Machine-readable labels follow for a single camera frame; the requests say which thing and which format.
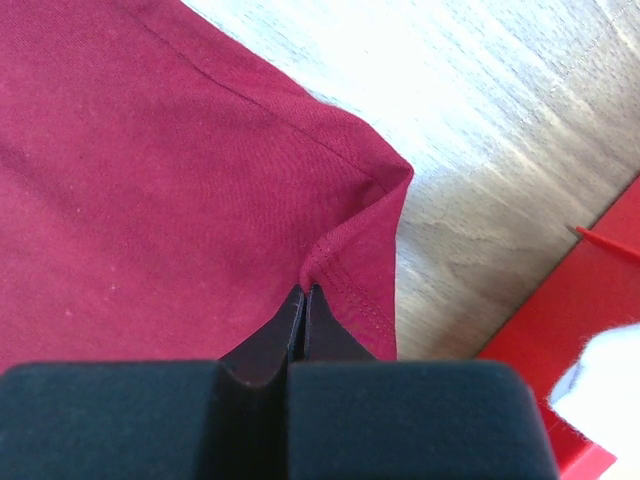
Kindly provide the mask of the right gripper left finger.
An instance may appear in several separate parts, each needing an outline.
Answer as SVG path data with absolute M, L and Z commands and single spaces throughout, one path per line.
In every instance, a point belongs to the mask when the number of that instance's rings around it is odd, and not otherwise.
M 64 362 L 1 377 L 5 479 L 282 479 L 286 378 L 304 330 L 293 289 L 217 361 Z

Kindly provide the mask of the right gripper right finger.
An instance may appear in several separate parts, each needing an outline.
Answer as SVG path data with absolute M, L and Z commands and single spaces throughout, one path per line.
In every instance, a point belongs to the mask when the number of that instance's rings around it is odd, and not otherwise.
M 493 361 L 383 362 L 307 298 L 287 381 L 292 479 L 555 479 L 531 388 Z

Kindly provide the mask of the dark red t shirt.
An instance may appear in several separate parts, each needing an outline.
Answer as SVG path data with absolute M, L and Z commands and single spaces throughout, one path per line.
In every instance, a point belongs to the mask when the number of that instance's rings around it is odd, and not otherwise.
M 220 357 L 312 285 L 392 360 L 411 178 L 178 1 L 5 1 L 1 365 Z

